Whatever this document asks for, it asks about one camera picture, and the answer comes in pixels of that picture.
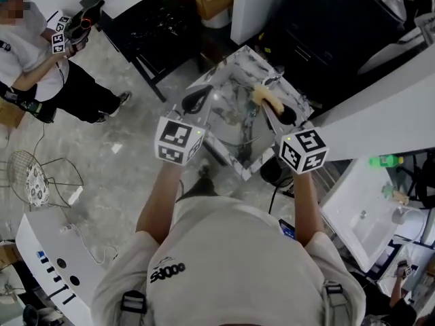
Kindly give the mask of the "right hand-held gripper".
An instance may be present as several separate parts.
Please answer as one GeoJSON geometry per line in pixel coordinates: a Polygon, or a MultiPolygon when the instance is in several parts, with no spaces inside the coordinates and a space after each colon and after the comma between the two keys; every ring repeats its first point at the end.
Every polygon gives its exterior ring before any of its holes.
{"type": "Polygon", "coordinates": [[[329,148],[320,136],[320,129],[309,122],[313,110],[305,99],[261,92],[260,104],[265,119],[260,141],[275,156],[298,175],[324,165],[329,148]]]}

